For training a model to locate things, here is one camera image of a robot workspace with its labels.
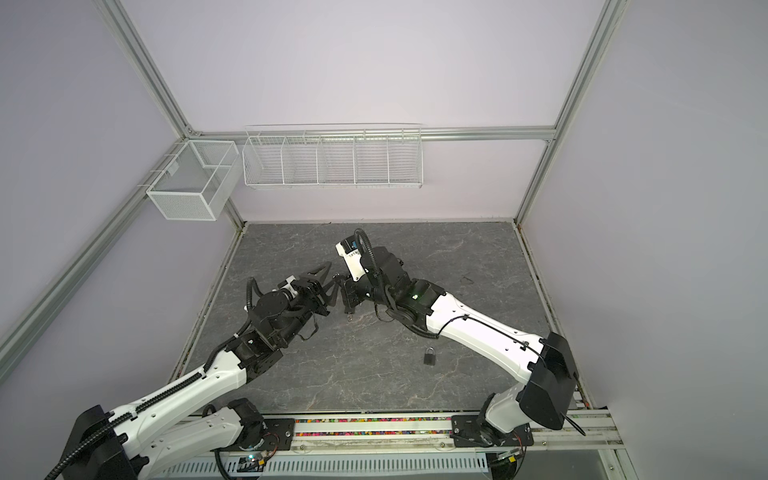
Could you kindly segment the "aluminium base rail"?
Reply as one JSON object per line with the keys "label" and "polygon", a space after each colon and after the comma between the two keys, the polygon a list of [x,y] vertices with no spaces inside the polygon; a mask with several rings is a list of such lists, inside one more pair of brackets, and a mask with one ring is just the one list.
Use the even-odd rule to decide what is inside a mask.
{"label": "aluminium base rail", "polygon": [[623,441],[605,410],[572,410],[570,423],[550,430],[536,423],[517,429],[523,443],[509,437],[500,446],[477,446],[456,439],[459,427],[469,428],[474,412],[274,416],[246,426],[234,410],[224,408],[204,417],[188,417],[174,426],[158,427],[147,414],[116,425],[114,432],[126,454],[176,462],[220,451],[225,456],[270,458],[278,453],[384,454],[432,451],[505,452],[522,450],[599,450],[620,448]]}

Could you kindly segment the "white mesh box basket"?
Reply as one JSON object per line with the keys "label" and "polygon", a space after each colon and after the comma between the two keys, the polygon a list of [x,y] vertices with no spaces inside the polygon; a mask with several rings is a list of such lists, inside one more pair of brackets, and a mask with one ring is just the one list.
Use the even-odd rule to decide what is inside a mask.
{"label": "white mesh box basket", "polygon": [[188,140],[149,185],[147,195],[172,221],[215,221],[243,171],[233,141]]}

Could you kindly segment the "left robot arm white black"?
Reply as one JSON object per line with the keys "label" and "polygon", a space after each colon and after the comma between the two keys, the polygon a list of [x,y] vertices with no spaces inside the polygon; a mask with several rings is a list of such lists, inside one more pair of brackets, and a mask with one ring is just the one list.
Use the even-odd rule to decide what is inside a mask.
{"label": "left robot arm white black", "polygon": [[310,320],[328,315],[336,295],[330,268],[324,262],[268,292],[249,279],[247,319],[235,333],[165,387],[111,411],[96,405],[81,413],[48,478],[148,479],[207,451],[258,446],[269,432],[247,399],[185,419],[266,373]]}

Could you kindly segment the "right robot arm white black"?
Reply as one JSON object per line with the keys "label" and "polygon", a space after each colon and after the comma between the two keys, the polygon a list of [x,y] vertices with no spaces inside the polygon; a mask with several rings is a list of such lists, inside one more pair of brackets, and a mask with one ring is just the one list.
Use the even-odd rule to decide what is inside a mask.
{"label": "right robot arm white black", "polygon": [[337,243],[336,251],[349,271],[342,280],[347,311],[370,301],[412,333],[453,340],[512,377],[512,386],[490,394],[476,417],[481,445],[498,445],[530,423],[550,430],[570,423],[579,373],[563,336],[550,332],[542,337],[503,324],[439,285],[411,278],[402,261],[384,247],[367,250],[348,237]]}

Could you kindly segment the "aluminium frame profiles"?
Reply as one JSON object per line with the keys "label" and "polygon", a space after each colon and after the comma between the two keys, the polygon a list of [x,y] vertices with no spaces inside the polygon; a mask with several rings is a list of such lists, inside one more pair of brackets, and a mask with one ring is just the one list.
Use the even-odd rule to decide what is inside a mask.
{"label": "aluminium frame profiles", "polygon": [[[574,118],[578,105],[598,69],[599,62],[624,15],[626,7],[627,4],[624,1],[607,1],[604,3],[577,75],[569,89],[556,123],[552,126],[440,128],[391,126],[379,129],[359,127],[342,130],[290,130],[287,134],[289,137],[296,137],[301,140],[308,138],[316,138],[322,142],[349,140],[356,144],[363,141],[410,137],[423,142],[543,141],[546,147],[514,218],[515,224],[521,224],[529,213],[549,164],[556,154],[560,141],[565,138],[571,120]],[[195,132],[191,126],[183,124],[179,106],[172,99],[167,85],[151,62],[150,55],[141,42],[134,24],[128,19],[122,3],[119,1],[98,1],[95,8],[102,16],[105,25],[111,29],[128,59],[136,67],[140,77],[148,85],[150,93],[158,101],[161,110],[170,114],[171,124],[179,130],[181,136],[160,158],[144,182],[134,189],[134,192],[111,214],[63,270],[46,285],[38,298],[24,311],[14,326],[4,334],[1,340],[1,378],[3,380],[10,377],[33,345],[90,277],[124,232],[132,225],[150,199],[151,184],[160,178],[163,168],[170,165],[173,156],[184,147],[196,142],[239,140],[248,142],[253,137],[250,132],[243,134]]]}

